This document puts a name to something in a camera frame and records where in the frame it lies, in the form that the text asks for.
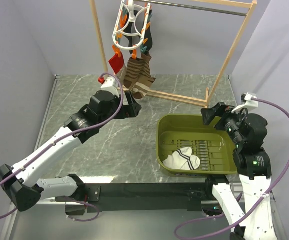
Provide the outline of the white plastic clip hanger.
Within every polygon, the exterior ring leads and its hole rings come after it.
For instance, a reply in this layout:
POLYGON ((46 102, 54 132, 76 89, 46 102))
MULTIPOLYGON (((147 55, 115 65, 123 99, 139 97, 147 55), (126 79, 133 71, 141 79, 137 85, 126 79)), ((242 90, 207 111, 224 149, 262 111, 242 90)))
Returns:
POLYGON ((151 4, 146 2, 144 6, 137 5, 133 0, 122 0, 115 27, 112 33, 113 50, 118 56, 121 51, 129 51, 132 58, 138 56, 137 50, 146 51, 145 44, 149 40, 146 32, 150 28, 151 4), (136 27, 136 21, 140 14, 144 14, 144 23, 140 30, 136 27))

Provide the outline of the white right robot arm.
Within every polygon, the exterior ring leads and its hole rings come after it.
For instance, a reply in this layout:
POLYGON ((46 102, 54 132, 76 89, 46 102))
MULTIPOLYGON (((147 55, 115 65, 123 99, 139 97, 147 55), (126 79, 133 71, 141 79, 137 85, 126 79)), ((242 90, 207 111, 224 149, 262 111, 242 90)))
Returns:
POLYGON ((219 117, 215 129, 227 132, 235 145, 233 160, 242 184, 245 209, 241 209, 225 180, 211 179, 204 187, 208 199, 219 201, 232 240, 277 239, 267 193, 272 182, 271 161, 263 148, 268 122, 251 112, 257 107, 256 101, 247 100, 237 107, 219 102, 201 110, 203 124, 208 126, 219 117))

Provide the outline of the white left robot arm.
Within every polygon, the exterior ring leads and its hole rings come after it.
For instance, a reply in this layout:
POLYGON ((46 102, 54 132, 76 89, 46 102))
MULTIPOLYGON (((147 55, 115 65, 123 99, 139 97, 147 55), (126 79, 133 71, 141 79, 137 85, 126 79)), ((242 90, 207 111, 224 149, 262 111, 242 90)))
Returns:
POLYGON ((99 90, 43 146, 13 166, 0 167, 1 187, 17 210, 27 211, 39 200, 53 197, 86 200, 86 185, 76 174, 51 179, 43 179, 42 175, 53 163, 97 135, 111 120, 136 118, 141 105, 130 91, 123 96, 99 90))

